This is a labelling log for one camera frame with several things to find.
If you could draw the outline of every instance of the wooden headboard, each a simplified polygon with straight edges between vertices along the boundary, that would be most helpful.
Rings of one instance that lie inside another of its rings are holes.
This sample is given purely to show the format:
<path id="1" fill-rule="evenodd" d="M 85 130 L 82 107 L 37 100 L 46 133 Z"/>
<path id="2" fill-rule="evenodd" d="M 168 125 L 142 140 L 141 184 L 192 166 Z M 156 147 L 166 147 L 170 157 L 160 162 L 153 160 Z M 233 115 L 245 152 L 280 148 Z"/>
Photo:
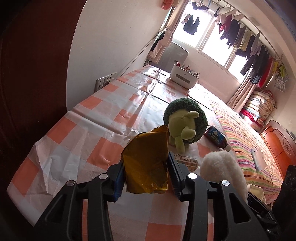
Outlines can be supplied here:
<path id="1" fill-rule="evenodd" d="M 274 120 L 268 122 L 260 135 L 267 144 L 284 179 L 288 166 L 296 165 L 296 143 L 286 130 Z"/>

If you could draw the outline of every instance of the window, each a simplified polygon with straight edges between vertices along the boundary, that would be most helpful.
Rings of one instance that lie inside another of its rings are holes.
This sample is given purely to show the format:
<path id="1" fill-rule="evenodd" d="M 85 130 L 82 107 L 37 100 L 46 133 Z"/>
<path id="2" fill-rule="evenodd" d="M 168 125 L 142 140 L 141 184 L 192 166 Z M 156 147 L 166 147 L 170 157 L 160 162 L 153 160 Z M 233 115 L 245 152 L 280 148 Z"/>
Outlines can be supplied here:
<path id="1" fill-rule="evenodd" d="M 197 27 L 197 32 L 193 35 L 185 32 L 183 30 L 184 25 L 182 21 L 184 20 L 187 14 L 193 15 L 193 20 L 195 22 L 196 18 L 199 18 L 199 26 Z M 200 39 L 202 38 L 204 32 L 207 30 L 210 22 L 212 20 L 212 15 L 201 11 L 201 10 L 194 10 L 191 4 L 187 4 L 184 14 L 180 19 L 180 22 L 174 32 L 174 38 L 180 40 L 181 42 L 187 43 L 193 47 L 196 47 Z"/>
<path id="2" fill-rule="evenodd" d="M 244 57 L 241 57 L 239 55 L 236 55 L 233 62 L 231 63 L 228 71 L 235 77 L 237 80 L 242 83 L 248 74 L 248 72 L 245 75 L 242 75 L 240 73 L 241 69 L 244 67 L 245 63 L 248 60 Z"/>
<path id="3" fill-rule="evenodd" d="M 222 33 L 219 33 L 219 26 L 215 24 L 212 33 L 207 40 L 202 52 L 217 61 L 222 66 L 225 66 L 228 58 L 230 57 L 233 47 L 228 48 L 228 39 L 221 40 Z"/>

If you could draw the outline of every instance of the striped bedspread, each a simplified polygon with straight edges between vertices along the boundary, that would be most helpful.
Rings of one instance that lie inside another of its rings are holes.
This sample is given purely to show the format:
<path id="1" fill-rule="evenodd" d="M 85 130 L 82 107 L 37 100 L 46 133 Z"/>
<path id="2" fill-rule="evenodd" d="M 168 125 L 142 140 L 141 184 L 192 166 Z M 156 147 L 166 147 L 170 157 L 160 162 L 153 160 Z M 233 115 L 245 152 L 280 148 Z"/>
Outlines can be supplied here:
<path id="1" fill-rule="evenodd" d="M 281 190 L 283 179 L 265 142 L 256 131 L 225 103 L 212 93 L 206 90 L 204 92 L 226 135 L 230 139 L 247 184 L 261 187 L 264 191 L 266 202 L 273 202 Z M 256 171 L 255 169 L 250 152 L 252 148 L 260 148 L 264 155 L 266 167 L 262 171 Z"/>

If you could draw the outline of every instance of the silver bolt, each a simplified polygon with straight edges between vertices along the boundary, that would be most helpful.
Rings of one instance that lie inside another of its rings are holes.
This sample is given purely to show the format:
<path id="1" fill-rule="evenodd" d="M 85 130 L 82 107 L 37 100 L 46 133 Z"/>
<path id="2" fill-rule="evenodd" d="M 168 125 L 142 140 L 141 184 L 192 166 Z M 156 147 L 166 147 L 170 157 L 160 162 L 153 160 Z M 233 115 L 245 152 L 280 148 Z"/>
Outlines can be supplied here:
<path id="1" fill-rule="evenodd" d="M 227 180 L 222 180 L 222 184 L 223 184 L 224 186 L 229 186 L 230 182 L 227 181 Z"/>
<path id="2" fill-rule="evenodd" d="M 108 178 L 108 174 L 103 173 L 103 174 L 99 175 L 99 178 L 102 179 L 102 180 L 105 180 L 105 179 Z"/>
<path id="3" fill-rule="evenodd" d="M 73 180 L 69 180 L 69 181 L 67 181 L 67 186 L 73 186 L 74 184 L 75 184 L 75 181 L 73 181 Z"/>
<path id="4" fill-rule="evenodd" d="M 197 175 L 195 174 L 195 173 L 189 173 L 188 174 L 188 177 L 190 178 L 190 179 L 197 179 Z"/>

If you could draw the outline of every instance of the orange foil package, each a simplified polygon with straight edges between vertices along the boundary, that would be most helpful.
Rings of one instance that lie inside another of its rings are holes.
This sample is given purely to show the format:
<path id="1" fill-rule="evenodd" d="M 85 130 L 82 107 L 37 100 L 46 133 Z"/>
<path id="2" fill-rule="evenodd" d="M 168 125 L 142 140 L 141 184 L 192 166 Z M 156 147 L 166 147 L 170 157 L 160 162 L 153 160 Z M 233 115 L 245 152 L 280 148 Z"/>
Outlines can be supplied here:
<path id="1" fill-rule="evenodd" d="M 149 133 L 138 134 L 124 148 L 121 159 L 128 192 L 162 194 L 167 191 L 167 136 L 167 127 L 161 126 Z"/>

